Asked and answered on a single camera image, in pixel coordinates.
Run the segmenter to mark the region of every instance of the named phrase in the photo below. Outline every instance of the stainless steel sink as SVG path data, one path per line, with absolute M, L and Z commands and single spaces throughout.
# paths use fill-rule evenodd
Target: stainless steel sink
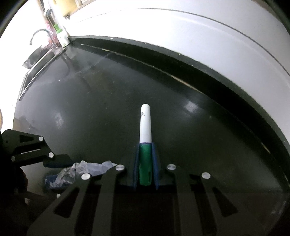
M 30 55 L 22 66 L 27 69 L 31 69 L 48 51 L 49 48 L 42 48 L 42 46 L 40 46 Z
M 19 92 L 19 100 L 22 99 L 23 95 L 29 89 L 30 85 L 33 83 L 35 77 L 39 74 L 39 72 L 42 71 L 46 66 L 48 66 L 49 63 L 64 50 L 64 48 L 50 49 L 31 67 L 31 69 L 24 76 Z

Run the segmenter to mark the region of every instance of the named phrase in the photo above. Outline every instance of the glossy black surface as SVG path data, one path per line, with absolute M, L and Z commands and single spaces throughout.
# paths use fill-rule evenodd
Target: glossy black surface
M 76 162 L 118 163 L 135 156 L 144 103 L 160 156 L 192 173 L 209 172 L 240 193 L 267 230 L 273 226 L 289 187 L 261 141 L 206 95 L 132 58 L 67 46 L 17 101 L 13 128 L 44 136 L 56 154 Z M 49 171 L 39 168 L 23 168 L 28 179 L 39 178 L 30 191 L 37 192 Z
M 70 40 L 142 61 L 195 87 L 249 127 L 290 179 L 290 145 L 287 139 L 268 113 L 228 78 L 198 61 L 157 45 L 103 36 L 74 36 Z

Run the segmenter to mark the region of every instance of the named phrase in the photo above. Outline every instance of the black metal bracket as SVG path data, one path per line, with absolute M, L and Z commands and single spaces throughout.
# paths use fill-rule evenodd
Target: black metal bracket
M 191 190 L 190 174 L 179 166 L 174 170 L 167 170 L 174 175 L 179 215 L 180 227 L 182 235 L 206 235 L 202 227 L 201 207 L 198 207 L 196 199 L 197 196 Z M 210 229 L 213 235 L 216 236 L 262 236 L 265 231 L 261 223 L 243 206 L 239 201 L 237 193 L 230 193 L 230 190 L 222 186 L 213 176 L 209 175 L 208 179 L 202 175 L 195 175 L 195 179 L 199 180 L 204 187 L 204 198 L 207 198 L 211 214 L 213 214 L 213 227 Z M 224 207 L 231 210 L 224 213 Z
M 90 184 L 101 185 L 91 235 L 110 235 L 116 178 L 125 171 L 126 169 L 118 171 L 111 168 L 96 182 L 91 176 L 85 180 L 79 177 L 36 219 L 27 236 L 78 235 L 76 226 L 79 212 Z
M 61 168 L 73 165 L 66 154 L 54 154 L 42 136 L 6 130 L 2 134 L 3 153 L 15 166 L 26 166 L 43 161 L 44 167 Z

